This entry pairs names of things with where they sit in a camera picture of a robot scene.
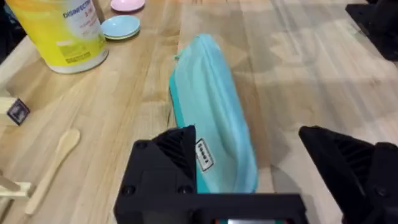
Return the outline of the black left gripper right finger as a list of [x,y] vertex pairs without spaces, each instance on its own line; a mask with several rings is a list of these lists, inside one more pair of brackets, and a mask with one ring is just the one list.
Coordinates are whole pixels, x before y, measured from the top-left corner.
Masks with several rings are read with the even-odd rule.
[[397,224],[397,146],[320,126],[298,135],[339,206],[343,223]]

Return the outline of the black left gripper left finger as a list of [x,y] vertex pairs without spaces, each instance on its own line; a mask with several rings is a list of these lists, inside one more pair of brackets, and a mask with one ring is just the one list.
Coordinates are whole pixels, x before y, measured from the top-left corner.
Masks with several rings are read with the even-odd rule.
[[119,198],[144,195],[196,194],[194,126],[168,129],[132,147],[119,188]]

